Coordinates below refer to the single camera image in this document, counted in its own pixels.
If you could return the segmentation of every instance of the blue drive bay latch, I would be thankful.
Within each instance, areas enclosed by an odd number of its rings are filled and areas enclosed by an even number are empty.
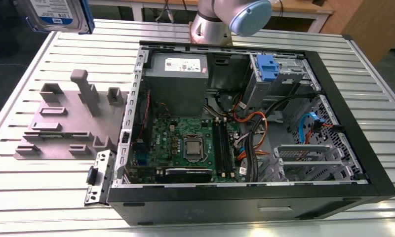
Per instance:
[[[275,81],[279,74],[279,64],[272,55],[256,55],[256,66],[261,74],[263,81]]]

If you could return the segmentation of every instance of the slotted aluminum surface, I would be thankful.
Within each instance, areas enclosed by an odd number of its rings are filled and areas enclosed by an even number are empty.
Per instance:
[[[12,157],[40,104],[38,90],[44,82],[57,82],[62,90],[76,89],[69,82],[70,71],[86,69],[97,90],[114,86],[128,91],[138,40],[189,41],[186,25],[96,20],[96,26],[93,35],[49,34],[0,113],[0,233],[72,236],[80,234],[73,230],[88,230],[85,234],[125,236],[129,232],[128,236],[140,237],[395,236],[395,198],[359,206],[321,221],[177,227],[129,228],[110,208],[84,208],[92,161]],[[277,31],[261,31],[249,38],[233,36],[233,42],[319,52],[395,183],[395,95],[356,46],[340,36]]]

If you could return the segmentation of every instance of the power supply label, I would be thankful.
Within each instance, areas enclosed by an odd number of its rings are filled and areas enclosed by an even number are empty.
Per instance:
[[[165,71],[200,72],[200,60],[192,58],[166,58]]]
[[[30,0],[37,16],[50,24],[68,25],[73,15],[66,0]]]

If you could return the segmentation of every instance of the expansion slot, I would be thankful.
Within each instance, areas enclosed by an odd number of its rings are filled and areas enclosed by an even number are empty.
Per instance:
[[[227,121],[212,122],[212,141],[215,151],[215,166],[216,173],[225,177],[225,173],[229,173],[231,177],[235,176],[232,170],[231,152],[229,152],[229,140],[227,132]]]

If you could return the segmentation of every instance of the green motherboard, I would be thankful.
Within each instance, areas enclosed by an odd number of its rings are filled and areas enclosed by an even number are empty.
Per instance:
[[[196,118],[160,118],[154,120],[152,127],[150,150],[148,154],[136,154],[140,161],[136,166],[137,182],[154,183],[154,169],[158,168],[203,168],[212,170],[211,182],[236,182],[237,172],[227,174],[216,173],[215,147],[212,143],[212,123],[211,119]],[[229,136],[237,132],[235,122],[227,123]],[[203,154],[194,150],[192,143],[185,148],[186,139],[199,140]],[[186,158],[188,152],[201,155],[199,158]],[[231,163],[233,164],[233,150],[231,152]]]

